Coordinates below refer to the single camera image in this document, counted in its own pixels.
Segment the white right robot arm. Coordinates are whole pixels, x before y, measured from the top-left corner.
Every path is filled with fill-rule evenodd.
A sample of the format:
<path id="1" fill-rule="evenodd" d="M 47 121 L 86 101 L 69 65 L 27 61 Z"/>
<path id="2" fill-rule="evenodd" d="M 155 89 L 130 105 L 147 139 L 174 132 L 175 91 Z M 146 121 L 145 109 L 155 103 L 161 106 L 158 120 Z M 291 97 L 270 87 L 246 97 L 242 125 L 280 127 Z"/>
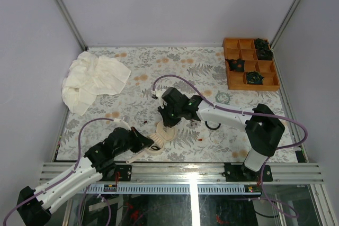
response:
<path id="1" fill-rule="evenodd" d="M 160 100 L 158 111 L 168 128 L 186 119 L 225 124 L 247 134 L 251 149 L 244 162 L 225 169 L 226 179 L 233 182 L 259 180 L 264 162 L 275 154 L 285 131 L 283 123 L 264 104 L 258 104 L 249 114 L 237 107 L 222 110 L 221 104 L 209 104 L 200 95 L 187 97 L 174 87 L 155 90 L 154 98 Z"/>

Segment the beige round jewelry case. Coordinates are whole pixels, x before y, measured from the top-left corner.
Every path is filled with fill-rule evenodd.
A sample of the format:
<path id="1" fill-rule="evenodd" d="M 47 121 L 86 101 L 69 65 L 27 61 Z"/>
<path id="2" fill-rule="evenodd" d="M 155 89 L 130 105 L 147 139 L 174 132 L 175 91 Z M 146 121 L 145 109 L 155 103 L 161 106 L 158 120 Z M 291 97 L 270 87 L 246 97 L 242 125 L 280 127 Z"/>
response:
<path id="1" fill-rule="evenodd" d="M 160 121 L 156 126 L 155 133 L 152 133 L 148 138 L 154 142 L 149 148 L 137 153 L 134 157 L 126 161 L 127 164 L 131 164 L 145 156 L 156 156 L 165 150 L 166 144 L 172 141 L 176 136 L 175 127 L 166 127 L 163 121 Z"/>

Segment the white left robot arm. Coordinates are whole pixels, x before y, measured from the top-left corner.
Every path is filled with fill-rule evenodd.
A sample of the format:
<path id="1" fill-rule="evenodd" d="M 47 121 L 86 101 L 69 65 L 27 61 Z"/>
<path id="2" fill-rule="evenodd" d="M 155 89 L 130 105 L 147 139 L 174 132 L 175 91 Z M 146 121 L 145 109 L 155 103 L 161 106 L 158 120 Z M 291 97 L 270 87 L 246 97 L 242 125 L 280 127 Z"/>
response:
<path id="1" fill-rule="evenodd" d="M 35 188 L 19 192 L 16 210 L 25 225 L 45 225 L 58 208 L 86 186 L 115 177 L 114 158 L 126 151 L 138 153 L 154 141 L 135 128 L 116 128 L 103 141 L 90 147 L 73 166 Z"/>

